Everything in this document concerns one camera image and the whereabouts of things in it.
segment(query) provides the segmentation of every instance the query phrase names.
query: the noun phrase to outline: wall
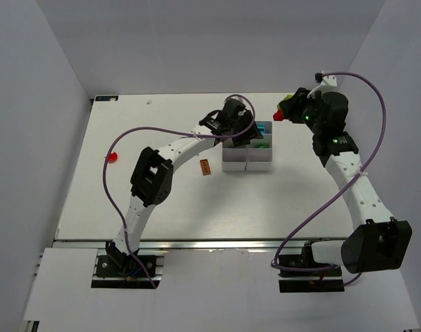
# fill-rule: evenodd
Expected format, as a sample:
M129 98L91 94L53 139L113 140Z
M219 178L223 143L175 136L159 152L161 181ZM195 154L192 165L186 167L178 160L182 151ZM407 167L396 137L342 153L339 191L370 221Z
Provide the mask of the wall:
M386 100L386 137L369 169L386 205L413 227L401 271L421 325L421 1L387 1L350 71L375 83ZM380 132L380 106L354 78L341 88L351 103L348 130L366 159Z
M384 0L38 0L101 93L292 91L349 68Z
M18 329L88 110L35 0L0 1L0 332Z

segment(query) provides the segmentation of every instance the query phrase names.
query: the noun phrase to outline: purple cable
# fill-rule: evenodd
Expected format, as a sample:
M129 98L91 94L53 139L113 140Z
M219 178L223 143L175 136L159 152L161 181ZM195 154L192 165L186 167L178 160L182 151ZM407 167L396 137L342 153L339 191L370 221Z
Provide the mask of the purple cable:
M109 199L109 201L111 202L112 206L115 208L116 212L120 215L121 218L121 222L124 228L124 241L126 243L126 247L127 247L127 251L129 251L129 254L131 255L131 257L133 259L136 260L136 262L141 266L141 269L144 271L147 279L149 279L151 285L153 286L153 288L156 288L155 283L153 282L152 278L149 275L149 272L147 271L146 267L144 266L144 264L138 259L138 257L136 257L136 255L132 252L131 248L130 248L130 243L129 243L129 236L127 234L127 222L126 219L122 213L122 211L120 210L120 208L118 207L118 205L115 203L115 201L113 200L111 193L107 187L107 180L106 180L106 173L107 173L107 165L108 160L109 160L109 156L111 155L113 148L117 145L117 143L126 135L129 135L130 133L133 133L135 131L139 131L139 130L154 130L154 131L161 131L163 133L172 133L173 135L179 135L179 136L186 136L186 137L198 137L198 138L220 138L220 139L228 139L228 138L235 138L238 137L242 134L244 134L245 132L247 132L254 124L254 119L256 117L256 113L253 107L253 104L243 95L239 95L237 93L233 94L233 95L229 95L225 100L232 98L232 97L238 97L238 98L242 98L244 99L250 106L251 110L252 110L252 121L251 123L248 125L247 128L245 128L244 130L242 130L239 133L236 133L234 135L223 135L223 136L217 136L217 135L201 135L201 134L195 134L195 133L184 133L181 131L174 131L174 130L169 130L169 129L163 129L163 128L157 128L157 127L136 127L136 128L132 128L129 130L126 130L124 133L122 133L121 135L119 135L112 143L111 147L109 147L109 150L107 151L107 155L104 159L104 165L102 168L102 185L104 188L104 192L106 193L107 198Z
M379 101L381 103L381 108L382 108L382 128L381 128L381 134L379 136L379 140L378 140L378 142L376 144L376 147L373 150L373 153L370 155L370 157L368 158L368 160L361 166L360 171L363 172L370 165L370 163L373 161L374 157L376 156L376 153L379 151L379 148L381 147L382 140L384 139L385 127L386 127L386 107L385 107L384 98L382 98L382 94L376 88L376 86L372 82L370 82L368 79L366 79L365 77L363 77L361 75L358 75L358 74L355 74L355 73L349 73L347 71L337 71L337 72L332 72L332 73L324 73L322 76L329 76L329 75L345 75L345 76L353 76L353 77L359 78L360 80L362 80L365 83L367 83L374 90L374 92L376 92L376 95L379 98ZM289 267L286 267L286 266L280 266L278 264L279 254L281 253L281 251L284 248L284 246L289 242L289 240L291 240L291 238L293 238L293 236L296 233L298 233L303 227L305 227L308 223L310 223L316 216L318 216L326 208L328 208L330 205L332 205L333 202L335 202L339 197L341 197L342 194L344 192L346 192L357 181L357 179L360 176L361 176L361 174L359 174L359 173L356 174L350 180L350 182L348 182L340 191L338 191L338 193L336 195L334 195L334 197L331 198L331 200L329 200L327 203L325 203L323 206L321 206L318 210L316 210L315 212L313 212L312 215L310 215L305 221L303 221L298 227L296 227L284 239L284 241L282 241L282 243L278 247L277 252L276 252L276 254L274 256L274 259L272 261L272 267L273 268L277 268L279 270L284 270L284 271L290 271L290 272L319 272L319 271L326 271L326 270L332 270L332 269L337 268L337 266L334 266L334 265L326 266L326 267L323 267L323 268L289 268ZM349 282L346 282L344 284L344 286L347 286L347 285L351 284L352 282L354 282L355 280L357 280L360 276L361 276L361 273L358 274L355 278L353 278Z

